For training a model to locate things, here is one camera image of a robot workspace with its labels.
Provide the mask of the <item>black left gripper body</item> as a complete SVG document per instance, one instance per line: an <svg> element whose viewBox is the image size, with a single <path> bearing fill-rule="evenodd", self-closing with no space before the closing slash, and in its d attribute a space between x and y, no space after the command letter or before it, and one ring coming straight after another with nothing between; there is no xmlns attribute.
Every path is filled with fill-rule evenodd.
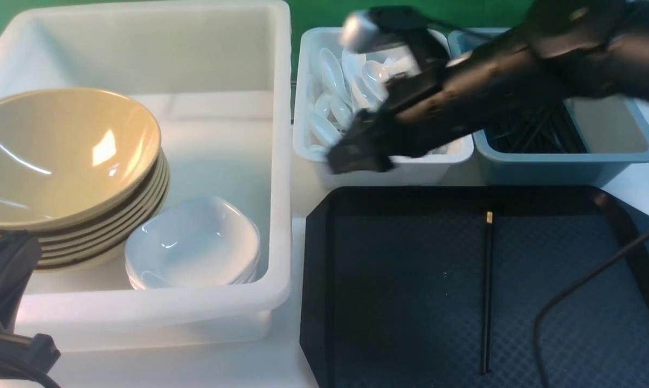
<svg viewBox="0 0 649 388"><path fill-rule="evenodd" d="M28 231L0 237L0 380L24 380L58 387L49 371L61 353L52 336L16 334L17 312L42 249Z"/></svg>

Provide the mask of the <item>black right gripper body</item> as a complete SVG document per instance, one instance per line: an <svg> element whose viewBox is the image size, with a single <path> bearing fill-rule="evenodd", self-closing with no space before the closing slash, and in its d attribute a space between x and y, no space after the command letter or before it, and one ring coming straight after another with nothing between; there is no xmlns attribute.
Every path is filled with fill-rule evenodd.
<svg viewBox="0 0 649 388"><path fill-rule="evenodd" d="M566 98L649 102L649 1L534 1L522 22L453 60L429 32L447 26L410 6L357 10L340 44L367 53L407 46L417 74L357 113L326 160L332 174L386 172L509 114Z"/></svg>

